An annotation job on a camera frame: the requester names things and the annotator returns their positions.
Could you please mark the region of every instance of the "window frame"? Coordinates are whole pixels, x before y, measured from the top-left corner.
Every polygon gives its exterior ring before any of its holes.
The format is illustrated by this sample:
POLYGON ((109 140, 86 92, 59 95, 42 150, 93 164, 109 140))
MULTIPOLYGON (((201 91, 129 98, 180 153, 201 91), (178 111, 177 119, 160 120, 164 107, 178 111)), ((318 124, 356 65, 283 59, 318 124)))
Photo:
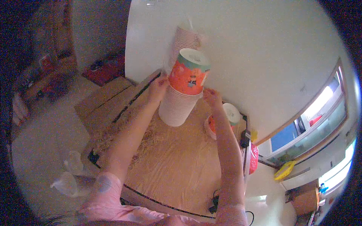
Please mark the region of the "window frame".
MULTIPOLYGON (((337 60, 336 66, 334 67, 330 77, 328 78, 326 83, 322 86, 322 88, 319 90, 319 92, 312 98, 312 100, 306 106, 304 106, 304 108, 302 108, 293 118, 288 120, 285 124, 283 124, 281 127, 276 129, 275 131, 273 131, 270 135, 266 136, 264 139, 260 140, 255 145, 258 146, 258 145, 270 140, 275 134, 280 132, 282 129, 284 129, 285 127, 287 127, 288 125, 293 123, 298 117, 300 117, 312 105, 312 103, 315 102, 315 100, 319 97, 319 95, 323 92, 323 90, 332 82, 332 80, 335 77, 336 73, 338 75, 337 76, 338 81, 340 83, 342 94, 343 94, 344 99, 345 99, 345 115, 346 116, 341 121, 341 123, 337 126, 337 128, 332 131, 331 134, 329 134, 325 139, 321 140, 312 149, 310 149, 310 150, 306 151, 305 153, 301 154, 300 156, 298 156, 295 160, 297 162, 301 162, 301 161, 309 158, 310 156, 315 154, 319 149, 326 146, 331 140, 333 140, 339 134, 339 132, 341 131, 343 125, 345 124, 345 122, 349 118, 349 113, 348 113, 348 93, 347 93, 347 90, 346 90, 346 82, 345 82, 345 76, 344 76, 344 70, 343 70, 343 65, 342 65, 341 58, 339 58, 337 60)), ((269 162, 267 159, 265 159, 263 161, 265 161, 265 162, 267 162, 269 164, 275 165, 274 163, 269 162)))

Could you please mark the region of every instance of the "cardboard box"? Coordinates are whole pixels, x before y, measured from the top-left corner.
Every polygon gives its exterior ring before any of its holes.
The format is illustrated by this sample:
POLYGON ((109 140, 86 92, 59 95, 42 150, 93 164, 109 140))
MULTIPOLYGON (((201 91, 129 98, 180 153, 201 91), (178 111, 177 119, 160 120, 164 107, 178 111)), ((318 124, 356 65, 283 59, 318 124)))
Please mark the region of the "cardboard box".
POLYGON ((74 108, 88 133, 102 131, 116 122, 160 73, 161 69, 156 70, 137 86, 123 77, 116 78, 76 105, 74 108))

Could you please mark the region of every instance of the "floor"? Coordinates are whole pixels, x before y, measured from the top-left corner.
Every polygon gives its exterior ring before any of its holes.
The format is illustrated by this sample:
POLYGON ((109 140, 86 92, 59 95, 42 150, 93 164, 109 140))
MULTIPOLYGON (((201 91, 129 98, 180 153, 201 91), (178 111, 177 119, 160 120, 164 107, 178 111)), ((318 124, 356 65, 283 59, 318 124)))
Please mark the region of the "floor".
MULTIPOLYGON (((84 197, 69 198, 50 188, 65 171, 63 161, 70 150, 80 151, 89 135, 73 108, 97 85, 78 76, 70 92, 55 103, 39 101, 31 118, 13 142, 13 163, 18 183, 33 211, 54 215, 77 209, 84 197)), ((255 214, 253 226, 290 226, 296 216, 291 203, 284 203, 284 190, 273 180, 274 169, 262 164, 250 176, 246 210, 255 214)), ((251 214, 247 213, 249 224, 251 214)), ((68 225, 76 224, 67 220, 68 225)))

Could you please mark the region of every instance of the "cartoon print on cup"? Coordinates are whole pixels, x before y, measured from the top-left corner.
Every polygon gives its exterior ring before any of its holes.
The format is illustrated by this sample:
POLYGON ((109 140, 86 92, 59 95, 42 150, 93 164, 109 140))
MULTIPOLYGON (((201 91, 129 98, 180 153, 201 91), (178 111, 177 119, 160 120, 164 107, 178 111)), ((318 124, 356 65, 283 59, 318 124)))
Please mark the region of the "cartoon print on cup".
POLYGON ((190 81, 188 84, 188 87, 193 87, 196 86, 196 79, 201 75, 201 70, 199 68, 194 68, 191 71, 191 75, 190 75, 190 81))

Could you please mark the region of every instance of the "orange paper cup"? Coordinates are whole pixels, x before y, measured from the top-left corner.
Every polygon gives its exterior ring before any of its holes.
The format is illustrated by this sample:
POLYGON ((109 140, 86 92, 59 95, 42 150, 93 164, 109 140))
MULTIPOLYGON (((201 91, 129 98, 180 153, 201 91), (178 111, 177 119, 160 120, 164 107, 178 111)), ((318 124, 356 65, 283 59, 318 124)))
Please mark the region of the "orange paper cup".
POLYGON ((202 92, 209 71, 209 60, 202 52, 184 48, 180 50, 168 80, 177 91, 197 95, 202 92))

